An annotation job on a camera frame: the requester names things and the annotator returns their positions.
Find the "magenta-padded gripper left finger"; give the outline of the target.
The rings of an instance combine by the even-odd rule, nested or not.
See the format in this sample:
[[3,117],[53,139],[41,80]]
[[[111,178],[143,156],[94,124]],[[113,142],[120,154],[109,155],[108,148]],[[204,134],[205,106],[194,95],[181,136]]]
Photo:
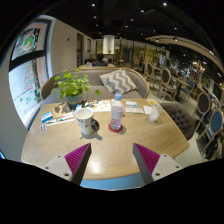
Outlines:
[[91,144],[85,144],[67,155],[57,155],[45,166],[44,170],[79,185],[91,155]]

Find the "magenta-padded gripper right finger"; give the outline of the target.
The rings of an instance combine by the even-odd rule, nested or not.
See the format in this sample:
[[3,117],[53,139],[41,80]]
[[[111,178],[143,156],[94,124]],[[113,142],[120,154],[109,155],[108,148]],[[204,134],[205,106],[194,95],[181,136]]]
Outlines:
[[159,155],[137,143],[133,144],[133,154],[145,185],[182,169],[168,154]]

